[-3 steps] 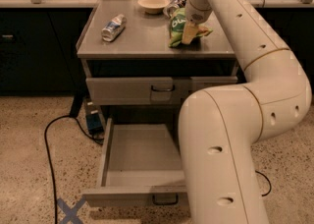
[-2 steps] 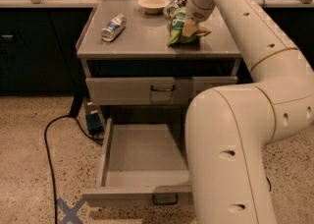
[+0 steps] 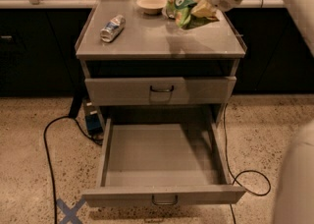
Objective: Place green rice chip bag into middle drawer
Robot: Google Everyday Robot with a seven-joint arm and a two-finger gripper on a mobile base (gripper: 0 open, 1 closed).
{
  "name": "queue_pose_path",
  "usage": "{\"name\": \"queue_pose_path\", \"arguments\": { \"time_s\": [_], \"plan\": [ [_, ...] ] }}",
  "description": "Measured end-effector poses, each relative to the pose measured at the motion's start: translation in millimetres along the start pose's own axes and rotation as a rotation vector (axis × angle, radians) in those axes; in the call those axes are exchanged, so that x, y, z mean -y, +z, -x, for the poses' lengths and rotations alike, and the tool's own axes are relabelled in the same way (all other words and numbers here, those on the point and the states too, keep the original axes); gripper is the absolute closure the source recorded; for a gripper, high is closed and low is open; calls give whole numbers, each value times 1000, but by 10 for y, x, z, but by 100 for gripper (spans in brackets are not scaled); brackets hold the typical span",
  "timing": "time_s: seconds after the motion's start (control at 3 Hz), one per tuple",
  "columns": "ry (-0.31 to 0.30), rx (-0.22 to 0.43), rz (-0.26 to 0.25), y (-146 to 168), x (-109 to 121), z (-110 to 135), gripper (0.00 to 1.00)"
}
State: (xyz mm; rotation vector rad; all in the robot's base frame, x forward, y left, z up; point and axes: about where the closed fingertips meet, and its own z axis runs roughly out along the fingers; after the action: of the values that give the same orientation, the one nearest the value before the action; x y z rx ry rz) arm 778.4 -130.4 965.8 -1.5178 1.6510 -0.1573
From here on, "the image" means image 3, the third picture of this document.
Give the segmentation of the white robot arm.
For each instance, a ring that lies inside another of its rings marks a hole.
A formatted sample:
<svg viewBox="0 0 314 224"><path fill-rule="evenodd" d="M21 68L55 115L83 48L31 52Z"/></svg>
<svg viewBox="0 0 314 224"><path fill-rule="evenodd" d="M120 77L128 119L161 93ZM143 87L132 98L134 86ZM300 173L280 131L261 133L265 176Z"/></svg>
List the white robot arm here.
<svg viewBox="0 0 314 224"><path fill-rule="evenodd" d="M196 0L194 10L229 11L242 0ZM305 43L314 54L314 0L283 0ZM314 224L314 121L292 138L284 157L273 224Z"/></svg>

